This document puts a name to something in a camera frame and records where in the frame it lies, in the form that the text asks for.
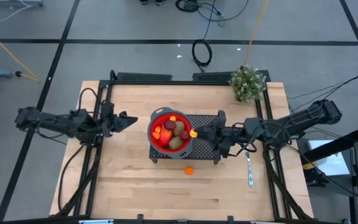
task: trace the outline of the concrete floor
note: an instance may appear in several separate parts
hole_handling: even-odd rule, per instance
[[[60,39],[74,0],[44,0],[0,23],[2,39]],[[141,6],[136,0],[81,0],[68,34],[69,39],[199,39],[206,19],[198,13],[177,10],[174,0],[163,6]],[[358,0],[346,0],[358,26]],[[217,0],[227,17],[243,7],[243,0]],[[262,8],[262,0],[250,0],[246,10],[224,27],[211,23],[207,39],[248,40]],[[0,6],[0,19],[18,9]],[[259,25],[256,40],[357,41],[339,0],[273,0]],[[14,127],[18,108],[38,102],[53,57],[55,44],[6,44],[42,80],[0,78],[0,203],[21,150],[25,133]],[[212,45],[213,59],[206,72],[237,69],[244,63],[246,45]],[[200,60],[207,57],[197,47]],[[344,82],[358,74],[358,46],[254,45],[249,65],[269,70],[273,82],[284,82],[288,96]],[[0,48],[0,68],[22,70]],[[43,108],[62,114],[74,109],[83,80],[108,78],[116,72],[168,73],[174,80],[191,80],[200,72],[191,56],[191,44],[65,44]],[[296,107],[317,95],[290,100]],[[337,134],[358,128],[358,82],[330,96],[343,118],[333,126],[321,126]],[[332,139],[320,133],[310,139]],[[5,220],[46,217],[55,192],[65,146],[35,136],[7,210]],[[349,217],[348,199],[321,189],[310,190],[316,218],[339,222]]]

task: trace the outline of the red bowl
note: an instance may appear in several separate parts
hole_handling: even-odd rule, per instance
[[[167,153],[173,153],[173,152],[178,152],[178,151],[181,151],[183,150],[184,148],[186,148],[188,145],[189,145],[189,142],[190,142],[190,139],[189,140],[186,140],[182,146],[180,146],[179,149],[176,149],[176,150],[168,150],[168,149],[164,149],[162,146],[160,146],[160,144],[158,143],[158,140],[155,139],[152,135],[152,133],[154,132],[155,128],[157,126],[161,126],[163,125],[166,121],[169,120],[169,118],[171,116],[175,116],[177,118],[177,121],[182,121],[184,124],[185,124],[185,130],[190,133],[190,130],[192,129],[191,125],[190,125],[190,122],[182,115],[180,114],[176,114],[176,113],[167,113],[167,114],[163,114],[161,116],[159,116],[158,118],[156,118],[154,120],[154,122],[152,123],[152,126],[151,126],[151,130],[149,131],[150,133],[150,139],[152,141],[152,144],[154,145],[154,147],[160,149],[161,151],[163,152],[167,152]]]

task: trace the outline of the potted plant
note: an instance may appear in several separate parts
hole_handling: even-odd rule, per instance
[[[232,74],[229,83],[236,100],[250,103],[260,99],[263,91],[266,90],[265,80],[266,77],[257,68],[245,66]]]

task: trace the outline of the green plant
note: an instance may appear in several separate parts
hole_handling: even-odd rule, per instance
[[[263,91],[266,90],[266,77],[257,68],[241,67],[231,76],[229,83],[238,101],[250,103],[260,99]]]

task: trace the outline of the wooden tabletop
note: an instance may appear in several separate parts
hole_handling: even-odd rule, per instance
[[[83,82],[81,88],[97,91],[98,82]],[[288,115],[283,84],[268,83],[268,92],[273,117]],[[82,100],[81,107],[93,111],[93,94],[84,92]],[[92,218],[136,219],[138,214],[144,214],[145,219],[166,220],[227,220],[228,215],[235,220],[273,220],[260,142],[255,142],[258,151],[251,154],[254,187],[249,187],[243,154],[222,159],[218,165],[213,161],[173,159],[159,159],[154,164],[149,159],[147,126],[157,108],[167,106],[186,114],[217,114],[218,110],[224,110],[229,126],[257,117],[255,103],[235,101],[230,86],[188,85],[114,85],[112,102],[114,113],[126,110],[129,116],[139,119],[123,132],[104,139]],[[263,100],[261,103],[266,118]],[[79,147],[76,139],[68,140],[62,167]],[[85,149],[72,160],[64,175],[63,205],[78,187],[84,153]],[[299,154],[286,148],[281,150],[281,156],[288,191],[313,216]],[[185,174],[187,166],[195,168],[193,175]],[[51,214],[58,212],[57,192],[58,185]],[[85,190],[81,213],[85,212],[87,194]],[[278,203],[284,217],[281,194]]]

